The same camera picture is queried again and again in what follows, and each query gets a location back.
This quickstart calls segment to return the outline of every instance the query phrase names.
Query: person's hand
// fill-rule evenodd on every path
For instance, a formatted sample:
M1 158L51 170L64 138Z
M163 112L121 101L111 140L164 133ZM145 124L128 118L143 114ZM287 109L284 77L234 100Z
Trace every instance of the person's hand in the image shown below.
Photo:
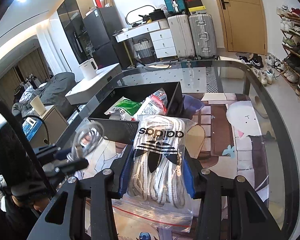
M17 200L17 198L15 196L12 196L12 200L13 202L18 206L18 207L23 207L24 204L22 202L20 202L19 200ZM50 199L48 198L42 198L40 200L36 200L33 203L33 207L35 210L43 212L44 209L47 207L47 205L49 204Z

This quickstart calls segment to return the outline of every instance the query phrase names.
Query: metal bolt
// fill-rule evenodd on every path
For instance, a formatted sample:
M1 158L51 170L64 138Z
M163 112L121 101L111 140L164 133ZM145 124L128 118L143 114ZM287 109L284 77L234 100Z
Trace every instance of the metal bolt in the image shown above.
M246 178L244 176L238 176L237 177L237 181L239 181L239 182L245 182Z
M210 170L207 169L207 168L204 168L204 169L201 170L201 173L204 174L204 175L208 175L208 174L210 174Z
M74 183L77 178L72 176L68 179L68 183Z
M111 172L112 172L111 169L104 169L104 170L102 171L103 175L109 175L109 174L111 174Z

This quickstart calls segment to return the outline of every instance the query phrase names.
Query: brown curtain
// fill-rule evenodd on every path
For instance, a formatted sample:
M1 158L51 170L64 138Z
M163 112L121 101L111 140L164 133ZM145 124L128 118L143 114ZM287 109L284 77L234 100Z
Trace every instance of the brown curtain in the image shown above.
M20 85L21 80L18 77L14 67L11 68L0 79L0 100L3 101L9 108L13 106L15 89Z
M28 77L32 73L41 83L44 83L44 80L49 77L48 66L41 48L32 51L29 55L20 60L18 67L23 78Z

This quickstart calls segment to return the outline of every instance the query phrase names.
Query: wooden door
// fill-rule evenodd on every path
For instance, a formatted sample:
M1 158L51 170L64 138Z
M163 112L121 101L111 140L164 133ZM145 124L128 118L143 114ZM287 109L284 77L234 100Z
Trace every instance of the wooden door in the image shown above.
M266 54L262 0L217 0L228 51Z

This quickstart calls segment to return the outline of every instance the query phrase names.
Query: adidas shoelace package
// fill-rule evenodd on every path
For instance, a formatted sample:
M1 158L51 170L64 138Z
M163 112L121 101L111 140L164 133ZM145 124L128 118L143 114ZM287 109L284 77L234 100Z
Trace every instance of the adidas shoelace package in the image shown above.
M183 179L186 134L196 125L189 119L140 115L133 143L134 162L127 193L113 200L114 212L159 228L189 232L193 208Z

